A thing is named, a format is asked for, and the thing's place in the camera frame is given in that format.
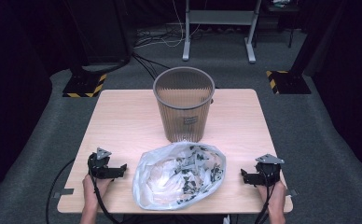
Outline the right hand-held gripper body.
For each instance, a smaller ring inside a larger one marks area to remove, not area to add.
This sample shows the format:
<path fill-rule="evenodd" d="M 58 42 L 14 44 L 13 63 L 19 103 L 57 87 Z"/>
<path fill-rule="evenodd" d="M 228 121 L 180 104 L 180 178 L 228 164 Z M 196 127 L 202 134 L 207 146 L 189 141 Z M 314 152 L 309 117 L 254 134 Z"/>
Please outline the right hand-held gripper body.
<path fill-rule="evenodd" d="M 272 154 L 265 154 L 256 158 L 256 161 L 259 185 L 270 187 L 280 180 L 281 165 L 285 163 L 284 160 Z"/>

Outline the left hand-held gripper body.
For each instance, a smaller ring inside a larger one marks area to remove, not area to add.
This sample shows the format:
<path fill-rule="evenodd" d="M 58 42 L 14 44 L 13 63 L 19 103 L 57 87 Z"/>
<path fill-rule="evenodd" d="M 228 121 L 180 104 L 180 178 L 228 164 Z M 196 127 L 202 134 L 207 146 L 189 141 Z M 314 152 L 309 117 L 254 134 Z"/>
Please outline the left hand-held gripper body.
<path fill-rule="evenodd" d="M 119 168 L 109 168 L 111 152 L 98 147 L 88 158 L 89 174 L 99 179 L 109 179 L 107 173 L 111 170 L 121 171 Z"/>

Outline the white printed plastic bag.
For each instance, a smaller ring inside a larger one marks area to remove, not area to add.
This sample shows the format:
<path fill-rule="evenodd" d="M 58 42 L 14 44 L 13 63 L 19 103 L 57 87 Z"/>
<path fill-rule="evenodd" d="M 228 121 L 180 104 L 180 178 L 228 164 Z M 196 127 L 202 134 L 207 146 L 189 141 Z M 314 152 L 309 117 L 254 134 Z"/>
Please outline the white printed plastic bag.
<path fill-rule="evenodd" d="M 178 210 L 213 194 L 227 171 L 216 147 L 177 142 L 143 153 L 132 182 L 132 196 L 146 210 Z"/>

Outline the grey slatted waste bin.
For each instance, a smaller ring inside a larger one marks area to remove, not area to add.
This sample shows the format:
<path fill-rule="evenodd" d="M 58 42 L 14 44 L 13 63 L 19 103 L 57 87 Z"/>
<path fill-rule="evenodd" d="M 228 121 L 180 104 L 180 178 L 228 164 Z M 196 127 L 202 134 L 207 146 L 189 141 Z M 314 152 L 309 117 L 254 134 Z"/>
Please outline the grey slatted waste bin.
<path fill-rule="evenodd" d="M 199 142 L 215 93 L 213 79 L 198 68 L 175 67 L 155 79 L 153 92 L 166 138 L 170 142 Z"/>

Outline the person's right hand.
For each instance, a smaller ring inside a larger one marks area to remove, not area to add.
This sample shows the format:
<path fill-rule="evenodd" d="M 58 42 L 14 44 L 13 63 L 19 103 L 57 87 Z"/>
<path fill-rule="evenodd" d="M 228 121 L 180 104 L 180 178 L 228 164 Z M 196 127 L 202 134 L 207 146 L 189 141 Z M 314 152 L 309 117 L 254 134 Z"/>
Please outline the person's right hand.
<path fill-rule="evenodd" d="M 284 213 L 286 187 L 282 181 L 278 181 L 268 188 L 257 186 L 257 189 L 262 201 L 268 204 L 270 215 Z"/>

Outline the person's left hand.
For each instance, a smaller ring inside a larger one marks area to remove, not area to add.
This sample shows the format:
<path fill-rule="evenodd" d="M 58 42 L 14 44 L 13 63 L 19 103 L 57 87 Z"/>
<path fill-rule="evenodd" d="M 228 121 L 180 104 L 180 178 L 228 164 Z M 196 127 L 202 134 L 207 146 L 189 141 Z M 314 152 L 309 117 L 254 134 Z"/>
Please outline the person's left hand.
<path fill-rule="evenodd" d="M 95 189 L 99 190 L 100 196 L 104 197 L 111 179 L 97 179 L 86 175 L 82 181 L 84 189 L 84 200 L 86 205 L 98 204 Z"/>

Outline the desk with white metal legs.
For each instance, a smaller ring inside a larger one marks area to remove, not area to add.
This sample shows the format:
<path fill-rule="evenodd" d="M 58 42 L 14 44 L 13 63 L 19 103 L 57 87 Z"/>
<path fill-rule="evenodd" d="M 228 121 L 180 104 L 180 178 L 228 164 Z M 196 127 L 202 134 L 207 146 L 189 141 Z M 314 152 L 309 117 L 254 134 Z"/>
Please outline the desk with white metal legs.
<path fill-rule="evenodd" d="M 251 10 L 195 10 L 190 8 L 190 0 L 185 0 L 185 41 L 182 60 L 184 62 L 189 60 L 191 24 L 245 25 L 249 27 L 248 37 L 244 39 L 247 58 L 250 63 L 255 63 L 257 60 L 252 40 L 258 23 L 262 0 L 254 1 L 254 8 Z"/>

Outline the black yellow striped base plate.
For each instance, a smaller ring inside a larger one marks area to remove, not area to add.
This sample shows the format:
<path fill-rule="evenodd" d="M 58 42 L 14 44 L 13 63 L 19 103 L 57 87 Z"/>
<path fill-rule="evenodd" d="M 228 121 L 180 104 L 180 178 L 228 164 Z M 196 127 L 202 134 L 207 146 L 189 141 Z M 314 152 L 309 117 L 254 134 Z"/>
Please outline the black yellow striped base plate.
<path fill-rule="evenodd" d="M 301 76 L 289 71 L 267 71 L 267 78 L 274 94 L 311 94 L 311 90 Z"/>
<path fill-rule="evenodd" d="M 106 74 L 72 76 L 63 89 L 63 97 L 96 97 L 103 87 Z"/>

